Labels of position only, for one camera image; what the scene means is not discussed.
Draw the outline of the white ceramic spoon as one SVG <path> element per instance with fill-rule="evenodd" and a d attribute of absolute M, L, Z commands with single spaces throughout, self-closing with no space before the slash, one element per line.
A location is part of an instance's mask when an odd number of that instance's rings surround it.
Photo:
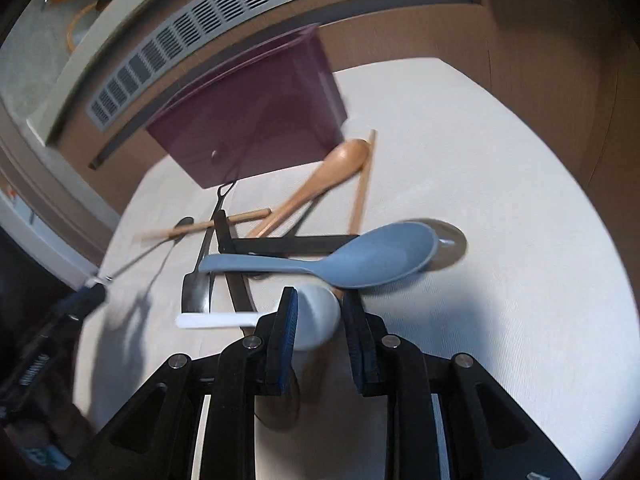
<path fill-rule="evenodd" d="M 303 284 L 296 287 L 298 298 L 296 351 L 310 351 L 329 341 L 341 319 L 337 296 L 328 288 Z M 183 330 L 222 330 L 223 328 L 255 328 L 266 316 L 262 312 L 180 313 L 175 323 Z"/>

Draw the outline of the large metal spoon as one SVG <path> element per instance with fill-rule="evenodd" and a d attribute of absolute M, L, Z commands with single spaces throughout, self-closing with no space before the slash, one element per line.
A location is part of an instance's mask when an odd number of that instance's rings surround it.
<path fill-rule="evenodd" d="M 440 271 L 453 266 L 466 254 L 468 241 L 464 233 L 453 224 L 433 218 L 418 219 L 430 226 L 438 237 L 438 249 L 425 270 L 430 272 Z"/>

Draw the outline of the wooden chopstick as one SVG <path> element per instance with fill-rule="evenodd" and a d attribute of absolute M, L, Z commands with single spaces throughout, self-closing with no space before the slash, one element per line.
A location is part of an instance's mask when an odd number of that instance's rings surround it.
<path fill-rule="evenodd" d="M 272 210 L 270 208 L 256 209 L 242 212 L 242 214 L 232 214 L 232 216 L 228 218 L 228 221 L 230 224 L 254 222 L 258 220 L 264 220 L 265 218 L 269 217 L 271 213 Z M 212 228 L 214 225 L 215 222 L 213 222 L 213 220 L 206 222 L 189 223 L 185 224 L 184 226 L 176 226 L 175 228 L 169 230 L 158 230 L 142 233 L 136 237 L 136 240 L 140 240 L 140 242 L 146 242 L 147 240 L 169 240 L 170 238 L 174 238 L 183 234 L 206 231 L 207 229 Z"/>
<path fill-rule="evenodd" d="M 369 155 L 360 171 L 354 204 L 352 205 L 352 215 L 350 216 L 349 226 L 348 226 L 349 234 L 358 234 L 361 228 L 361 223 L 362 223 L 363 214 L 364 214 L 364 206 L 366 206 L 366 200 L 367 200 L 367 194 L 368 194 L 371 170 L 372 170 L 372 164 L 373 164 L 373 157 L 374 157 L 377 140 L 378 140 L 378 132 L 375 129 L 372 129 L 368 139 Z"/>

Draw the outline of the wooden spoon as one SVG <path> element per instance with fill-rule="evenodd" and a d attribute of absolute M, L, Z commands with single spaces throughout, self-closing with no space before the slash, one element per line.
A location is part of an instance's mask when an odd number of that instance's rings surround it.
<path fill-rule="evenodd" d="M 248 234 L 248 238 L 261 238 L 271 234 L 300 208 L 331 188 L 346 182 L 359 172 L 372 151 L 372 143 L 352 139 L 330 151 L 303 185 L 269 217 L 262 220 Z"/>

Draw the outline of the black flat utensil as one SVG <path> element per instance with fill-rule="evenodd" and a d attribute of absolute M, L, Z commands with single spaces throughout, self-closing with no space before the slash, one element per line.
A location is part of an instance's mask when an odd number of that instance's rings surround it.
<path fill-rule="evenodd" d="M 309 206 L 300 219 L 280 237 L 264 238 L 237 238 L 232 235 L 231 221 L 227 214 L 221 210 L 214 214 L 214 227 L 216 228 L 218 249 L 222 254 L 258 255 L 268 257 L 293 257 L 293 256 L 327 256 L 335 252 L 356 237 L 356 234 L 326 234 L 326 235 L 301 235 L 297 233 L 306 218 L 318 205 L 315 200 Z M 242 330 L 254 328 L 260 314 L 255 310 L 253 299 L 247 288 L 247 282 L 243 273 L 226 273 L 228 289 L 231 296 L 235 314 L 230 314 L 229 321 L 220 321 L 216 327 L 239 326 Z"/>

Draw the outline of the black spatula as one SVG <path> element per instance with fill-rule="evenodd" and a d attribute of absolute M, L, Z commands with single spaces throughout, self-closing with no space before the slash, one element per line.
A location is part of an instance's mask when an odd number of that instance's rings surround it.
<path fill-rule="evenodd" d="M 200 251 L 196 257 L 194 270 L 183 277 L 181 291 L 182 313 L 208 313 L 212 301 L 213 279 L 198 270 L 202 260 L 209 254 L 210 243 L 215 232 L 215 226 L 209 226 Z"/>

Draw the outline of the white table mat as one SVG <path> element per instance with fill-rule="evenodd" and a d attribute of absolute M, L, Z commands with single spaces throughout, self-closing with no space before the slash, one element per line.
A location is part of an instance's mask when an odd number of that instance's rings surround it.
<path fill-rule="evenodd" d="M 518 116 L 446 63 L 336 76 L 346 136 L 378 134 L 363 225 L 279 258 L 184 216 L 270 207 L 318 164 L 219 197 L 172 159 L 102 264 L 74 399 L 96 436 L 71 479 L 601 479 L 639 419 L 639 320 L 611 237 Z"/>

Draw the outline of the purple plastic utensil caddy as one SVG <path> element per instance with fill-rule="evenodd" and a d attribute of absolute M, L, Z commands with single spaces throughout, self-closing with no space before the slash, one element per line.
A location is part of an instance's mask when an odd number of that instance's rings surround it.
<path fill-rule="evenodd" d="M 318 162 L 347 112 L 310 24 L 229 58 L 179 90 L 146 131 L 201 187 Z"/>

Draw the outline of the grey ventilation grille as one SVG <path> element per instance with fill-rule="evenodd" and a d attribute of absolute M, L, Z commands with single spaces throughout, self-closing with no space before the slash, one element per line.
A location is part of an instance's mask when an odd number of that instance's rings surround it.
<path fill-rule="evenodd" d="M 168 70 L 256 16 L 295 0 L 192 0 L 161 22 L 96 90 L 86 113 L 103 131 Z"/>

